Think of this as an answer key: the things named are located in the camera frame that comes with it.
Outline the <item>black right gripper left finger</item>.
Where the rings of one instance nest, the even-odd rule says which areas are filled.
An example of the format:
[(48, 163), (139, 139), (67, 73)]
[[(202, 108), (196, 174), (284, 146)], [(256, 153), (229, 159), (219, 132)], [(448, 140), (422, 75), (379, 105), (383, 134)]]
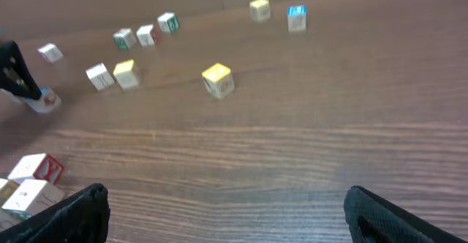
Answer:
[(1, 243), (105, 243), (108, 190), (94, 183), (1, 232)]

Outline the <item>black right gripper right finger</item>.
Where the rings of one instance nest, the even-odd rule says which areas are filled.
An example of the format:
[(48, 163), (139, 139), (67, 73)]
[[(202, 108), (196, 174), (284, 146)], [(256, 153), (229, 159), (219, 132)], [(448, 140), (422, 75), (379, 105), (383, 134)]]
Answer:
[(353, 243), (467, 243), (361, 186), (344, 199)]

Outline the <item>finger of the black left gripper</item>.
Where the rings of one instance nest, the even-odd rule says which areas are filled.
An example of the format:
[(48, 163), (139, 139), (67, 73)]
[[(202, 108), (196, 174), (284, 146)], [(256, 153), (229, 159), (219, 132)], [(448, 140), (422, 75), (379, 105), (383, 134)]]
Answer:
[(39, 100), (42, 96), (18, 44), (12, 40), (1, 43), (1, 89), (32, 100)]

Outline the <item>white block red side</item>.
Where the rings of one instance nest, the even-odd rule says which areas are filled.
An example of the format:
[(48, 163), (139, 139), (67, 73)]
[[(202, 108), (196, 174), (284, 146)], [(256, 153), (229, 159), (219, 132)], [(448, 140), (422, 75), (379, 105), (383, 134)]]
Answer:
[(37, 51), (45, 59), (45, 61), (53, 64), (63, 58), (62, 52), (53, 43), (48, 43), (38, 48)]

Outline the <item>green top block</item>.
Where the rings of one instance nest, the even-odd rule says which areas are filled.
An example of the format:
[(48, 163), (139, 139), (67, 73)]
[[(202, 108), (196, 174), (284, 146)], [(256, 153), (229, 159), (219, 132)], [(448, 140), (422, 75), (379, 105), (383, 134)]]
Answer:
[(5, 231), (30, 217), (31, 215), (26, 212), (1, 209), (0, 231)]

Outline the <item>acorn wooden block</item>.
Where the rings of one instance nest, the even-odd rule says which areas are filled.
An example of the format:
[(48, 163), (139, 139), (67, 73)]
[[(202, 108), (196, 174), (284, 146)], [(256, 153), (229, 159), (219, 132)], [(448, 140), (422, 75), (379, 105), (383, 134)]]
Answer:
[(3, 205), (16, 191), (19, 184), (9, 179), (0, 179), (0, 204)]

